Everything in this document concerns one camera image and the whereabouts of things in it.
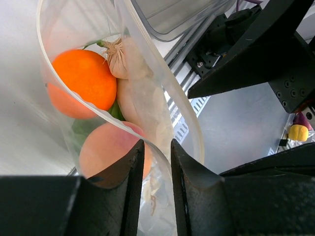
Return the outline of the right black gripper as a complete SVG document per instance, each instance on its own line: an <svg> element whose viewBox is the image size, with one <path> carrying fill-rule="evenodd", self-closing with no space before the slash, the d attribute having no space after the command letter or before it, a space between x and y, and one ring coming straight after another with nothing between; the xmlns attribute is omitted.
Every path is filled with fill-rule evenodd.
<svg viewBox="0 0 315 236"><path fill-rule="evenodd" d="M297 31L312 0L269 0L229 53L196 82L188 98L268 82L288 113L315 101L315 48Z"/></svg>

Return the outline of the clear zip top bag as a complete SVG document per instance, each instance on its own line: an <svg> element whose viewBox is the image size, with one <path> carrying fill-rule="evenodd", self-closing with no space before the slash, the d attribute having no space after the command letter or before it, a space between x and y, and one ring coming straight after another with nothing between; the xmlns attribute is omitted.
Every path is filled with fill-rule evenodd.
<svg viewBox="0 0 315 236"><path fill-rule="evenodd" d="M129 0L41 0L43 81L78 173L108 170L139 141L140 236L176 236L171 142L204 161L189 100Z"/></svg>

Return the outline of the orange fruit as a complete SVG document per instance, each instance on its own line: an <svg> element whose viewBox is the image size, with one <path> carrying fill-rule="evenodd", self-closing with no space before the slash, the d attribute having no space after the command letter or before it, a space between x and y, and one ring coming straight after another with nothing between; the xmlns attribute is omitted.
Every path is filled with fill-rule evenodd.
<svg viewBox="0 0 315 236"><path fill-rule="evenodd" d="M73 92L101 110L109 110L117 94L117 79L111 74L105 58L83 49L59 54L52 67ZM52 105L62 114L75 119L90 119L96 114L52 83L47 84Z"/></svg>

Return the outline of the peach fruit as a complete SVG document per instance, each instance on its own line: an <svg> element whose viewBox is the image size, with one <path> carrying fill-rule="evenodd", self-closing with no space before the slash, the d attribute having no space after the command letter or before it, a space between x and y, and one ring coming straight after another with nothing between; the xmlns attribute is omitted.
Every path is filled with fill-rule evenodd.
<svg viewBox="0 0 315 236"><path fill-rule="evenodd" d="M111 123L99 126L82 145L79 155L81 173L89 178L103 171L125 156L138 141L138 137Z"/></svg>

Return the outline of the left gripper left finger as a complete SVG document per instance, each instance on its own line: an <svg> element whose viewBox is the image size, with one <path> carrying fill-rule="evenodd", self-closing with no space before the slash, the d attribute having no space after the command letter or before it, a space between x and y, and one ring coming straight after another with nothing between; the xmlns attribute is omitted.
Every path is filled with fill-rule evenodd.
<svg viewBox="0 0 315 236"><path fill-rule="evenodd" d="M90 178L2 176L1 235L136 235L144 151L139 140L124 157Z"/></svg>

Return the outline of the green lettuce leaf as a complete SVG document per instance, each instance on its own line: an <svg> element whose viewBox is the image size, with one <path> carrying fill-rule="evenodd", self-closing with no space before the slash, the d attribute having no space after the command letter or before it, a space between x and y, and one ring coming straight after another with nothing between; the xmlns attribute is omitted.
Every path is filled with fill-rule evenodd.
<svg viewBox="0 0 315 236"><path fill-rule="evenodd" d="M97 52L73 49L64 54L68 57L64 83L82 100L104 111L116 111L117 79L109 69L107 60ZM68 146L79 153L87 136L105 123L96 113L78 103L86 111L80 111L68 132Z"/></svg>

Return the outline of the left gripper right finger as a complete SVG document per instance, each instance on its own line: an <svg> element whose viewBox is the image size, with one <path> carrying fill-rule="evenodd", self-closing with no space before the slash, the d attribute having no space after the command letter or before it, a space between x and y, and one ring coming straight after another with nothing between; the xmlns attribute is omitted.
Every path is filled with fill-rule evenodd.
<svg viewBox="0 0 315 236"><path fill-rule="evenodd" d="M219 175L171 142L180 236L312 236L315 145L304 144Z"/></svg>

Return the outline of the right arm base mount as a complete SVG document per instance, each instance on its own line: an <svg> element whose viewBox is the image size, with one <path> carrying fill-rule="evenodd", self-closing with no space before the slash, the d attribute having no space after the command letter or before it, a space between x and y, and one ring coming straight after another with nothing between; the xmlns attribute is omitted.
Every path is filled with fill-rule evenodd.
<svg viewBox="0 0 315 236"><path fill-rule="evenodd" d="M206 75L243 36L261 11L260 5L256 5L229 17L225 14L217 16L186 56L192 70L200 77Z"/></svg>

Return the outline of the small beige mushroom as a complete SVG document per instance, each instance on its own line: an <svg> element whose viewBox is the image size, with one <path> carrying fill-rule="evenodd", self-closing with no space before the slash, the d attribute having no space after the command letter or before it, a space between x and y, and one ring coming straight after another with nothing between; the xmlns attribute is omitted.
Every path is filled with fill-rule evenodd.
<svg viewBox="0 0 315 236"><path fill-rule="evenodd" d="M122 39L118 38L114 42L103 41L106 60L111 74L118 79L127 79L127 66L124 55Z"/></svg>

